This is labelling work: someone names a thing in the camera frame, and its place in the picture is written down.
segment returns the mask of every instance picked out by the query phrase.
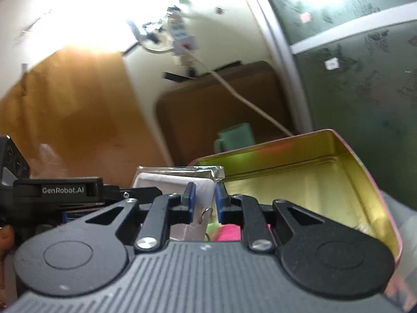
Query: wooden panel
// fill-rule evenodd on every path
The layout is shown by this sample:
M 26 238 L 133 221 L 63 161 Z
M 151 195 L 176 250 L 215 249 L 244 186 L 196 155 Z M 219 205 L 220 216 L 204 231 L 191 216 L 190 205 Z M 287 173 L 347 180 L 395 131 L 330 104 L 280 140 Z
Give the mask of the wooden panel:
M 227 68 L 220 75 L 243 97 L 294 132 L 281 84 L 268 63 Z M 286 136 L 235 99 L 211 75 L 183 82 L 162 95 L 156 113 L 176 166 L 213 154 L 217 133 L 238 123 L 251 124 L 256 143 Z
M 44 168 L 41 143 L 68 176 L 120 186 L 131 184 L 137 165 L 164 165 L 118 52 L 65 47 L 51 55 L 0 100 L 0 133 L 12 137 L 34 175 Z

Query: silver pivot screw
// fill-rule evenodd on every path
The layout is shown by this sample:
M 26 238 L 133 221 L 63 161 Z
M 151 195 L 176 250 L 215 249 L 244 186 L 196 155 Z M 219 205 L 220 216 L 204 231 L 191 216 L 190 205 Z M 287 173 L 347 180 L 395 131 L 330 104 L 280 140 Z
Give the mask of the silver pivot screw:
M 272 242 L 270 242 L 269 240 L 265 240 L 265 239 L 255 240 L 251 244 L 251 248 L 253 250 L 260 251 L 260 252 L 269 250 L 271 247 L 272 247 Z
M 136 245 L 139 248 L 142 248 L 144 250 L 149 250 L 151 248 L 154 248 L 157 245 L 157 243 L 158 243 L 158 240 L 152 237 L 144 237 L 136 241 Z

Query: white sticker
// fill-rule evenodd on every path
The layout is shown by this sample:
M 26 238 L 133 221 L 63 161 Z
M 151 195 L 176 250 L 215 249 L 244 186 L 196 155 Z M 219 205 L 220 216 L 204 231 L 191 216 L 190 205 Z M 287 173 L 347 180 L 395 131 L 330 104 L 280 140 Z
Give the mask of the white sticker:
M 312 18 L 311 18 L 311 14 L 307 11 L 305 11 L 304 13 L 300 14 L 300 20 L 302 23 L 308 23 L 311 22 Z
M 333 57 L 324 62 L 327 70 L 333 70 L 339 68 L 339 59 L 337 57 Z

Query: cup handle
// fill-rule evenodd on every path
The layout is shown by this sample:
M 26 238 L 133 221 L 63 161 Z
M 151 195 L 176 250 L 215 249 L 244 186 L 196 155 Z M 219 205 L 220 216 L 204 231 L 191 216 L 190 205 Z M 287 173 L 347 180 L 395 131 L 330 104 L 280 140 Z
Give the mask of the cup handle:
M 214 153 L 221 153 L 223 152 L 223 147 L 222 147 L 222 143 L 223 143 L 223 139 L 216 139 L 214 141 L 214 145 L 213 145 L 213 149 L 214 149 Z

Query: green cup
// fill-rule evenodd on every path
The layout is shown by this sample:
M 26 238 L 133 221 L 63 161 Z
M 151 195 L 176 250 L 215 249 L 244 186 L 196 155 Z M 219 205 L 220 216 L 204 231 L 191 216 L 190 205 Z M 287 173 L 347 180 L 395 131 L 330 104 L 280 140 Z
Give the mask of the green cup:
M 239 149 L 255 144 L 251 125 L 240 123 L 218 132 L 218 139 L 214 141 L 214 152 L 221 153 L 232 149 Z

